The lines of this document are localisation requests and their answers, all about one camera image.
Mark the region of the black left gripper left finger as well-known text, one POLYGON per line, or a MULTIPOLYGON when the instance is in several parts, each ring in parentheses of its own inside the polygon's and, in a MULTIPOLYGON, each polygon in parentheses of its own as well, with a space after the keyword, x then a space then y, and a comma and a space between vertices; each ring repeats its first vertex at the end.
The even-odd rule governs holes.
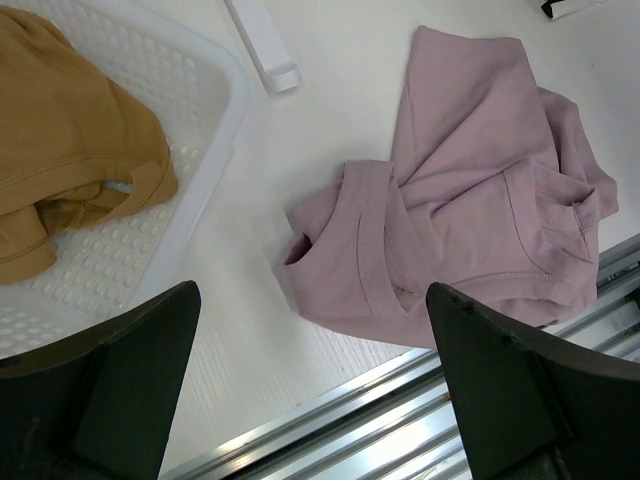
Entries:
POLYGON ((2 359, 2 478, 157 478, 200 310, 197 284, 185 281, 2 359))

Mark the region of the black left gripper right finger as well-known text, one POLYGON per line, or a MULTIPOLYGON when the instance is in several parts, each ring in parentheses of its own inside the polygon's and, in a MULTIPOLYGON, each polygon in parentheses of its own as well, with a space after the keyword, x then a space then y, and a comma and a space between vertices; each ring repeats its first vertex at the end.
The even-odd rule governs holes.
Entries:
POLYGON ((442 283, 425 304, 473 478, 638 478, 638 364, 442 283))

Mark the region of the pink tank top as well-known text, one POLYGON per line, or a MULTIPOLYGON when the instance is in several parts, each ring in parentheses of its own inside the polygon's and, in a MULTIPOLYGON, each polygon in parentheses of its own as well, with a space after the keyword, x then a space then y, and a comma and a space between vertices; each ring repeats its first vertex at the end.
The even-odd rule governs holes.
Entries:
POLYGON ((301 317, 431 349, 436 282, 535 327, 587 309, 617 209, 577 106, 536 84, 518 39, 421 26, 390 159, 346 162, 296 207, 284 269, 301 317))

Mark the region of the brown tank top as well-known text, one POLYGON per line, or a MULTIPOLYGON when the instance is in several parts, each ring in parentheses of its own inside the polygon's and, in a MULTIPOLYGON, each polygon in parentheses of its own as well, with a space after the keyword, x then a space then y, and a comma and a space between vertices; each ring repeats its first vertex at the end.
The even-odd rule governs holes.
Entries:
POLYGON ((156 115, 52 23, 2 7, 2 283, 49 269, 52 236, 165 203, 178 186, 156 115))

